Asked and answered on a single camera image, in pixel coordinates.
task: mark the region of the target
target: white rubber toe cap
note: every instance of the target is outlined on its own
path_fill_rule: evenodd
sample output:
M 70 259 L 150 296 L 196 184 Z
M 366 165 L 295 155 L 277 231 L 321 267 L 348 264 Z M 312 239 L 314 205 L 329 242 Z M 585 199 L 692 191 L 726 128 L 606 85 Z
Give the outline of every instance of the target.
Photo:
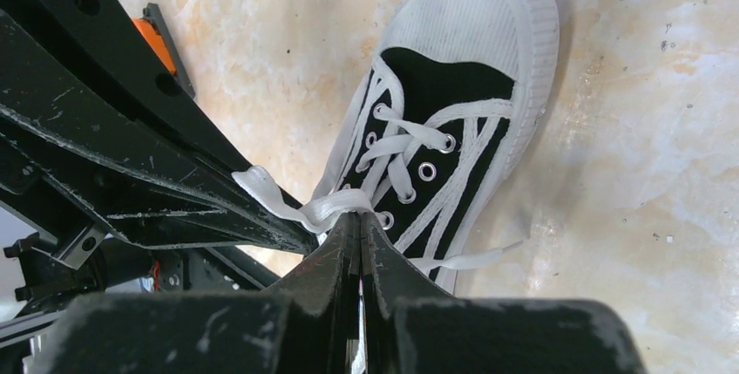
M 534 40 L 558 41 L 558 24 L 553 0 L 404 0 L 378 51 L 405 47 L 438 62 L 481 63 L 520 81 L 529 77 Z

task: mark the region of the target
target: black metal frame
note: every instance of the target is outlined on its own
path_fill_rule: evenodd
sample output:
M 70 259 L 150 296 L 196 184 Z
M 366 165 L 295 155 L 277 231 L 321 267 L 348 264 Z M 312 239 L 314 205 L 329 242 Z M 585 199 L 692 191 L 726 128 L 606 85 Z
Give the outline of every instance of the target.
M 0 203 L 39 250 L 79 268 L 107 233 L 143 248 L 317 246 L 230 178 L 251 164 L 117 0 L 0 0 L 0 40 Z

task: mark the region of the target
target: orange component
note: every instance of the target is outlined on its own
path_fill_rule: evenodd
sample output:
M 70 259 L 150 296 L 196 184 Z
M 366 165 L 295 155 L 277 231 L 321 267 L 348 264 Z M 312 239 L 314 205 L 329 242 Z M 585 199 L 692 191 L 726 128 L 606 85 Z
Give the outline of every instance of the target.
M 177 68 L 174 67 L 172 56 L 169 55 L 169 50 L 166 49 L 166 44 L 164 44 L 164 40 L 162 39 L 161 35 L 157 34 L 157 31 L 154 29 L 154 27 L 152 27 L 152 25 L 144 19 L 134 18 L 133 24 L 136 25 L 136 28 L 139 29 L 139 32 L 144 37 L 149 46 L 152 47 L 152 50 L 157 53 L 157 56 L 159 56 L 159 60 L 161 60 L 166 69 L 171 74 L 174 74 L 177 71 Z

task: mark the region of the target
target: sneaker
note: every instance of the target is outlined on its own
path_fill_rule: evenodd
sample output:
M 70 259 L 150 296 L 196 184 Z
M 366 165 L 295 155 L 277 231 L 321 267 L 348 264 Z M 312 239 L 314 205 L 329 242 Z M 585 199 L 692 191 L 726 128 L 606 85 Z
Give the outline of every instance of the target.
M 313 200 L 296 210 L 260 167 L 234 178 L 281 218 L 321 234 L 373 210 L 395 247 L 443 289 L 472 224 L 519 162 L 552 88 L 554 0 L 404 0 L 352 99 Z

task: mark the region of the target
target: black plastic part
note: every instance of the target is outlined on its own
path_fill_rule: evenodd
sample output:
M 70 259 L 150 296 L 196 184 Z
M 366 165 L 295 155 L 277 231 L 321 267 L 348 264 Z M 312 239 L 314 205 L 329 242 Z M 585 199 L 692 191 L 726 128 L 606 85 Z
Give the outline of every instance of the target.
M 393 249 L 373 214 L 344 215 L 259 294 L 86 297 L 52 328 L 38 372 L 349 372 L 360 275 L 369 374 L 645 372 L 608 307 L 454 298 Z

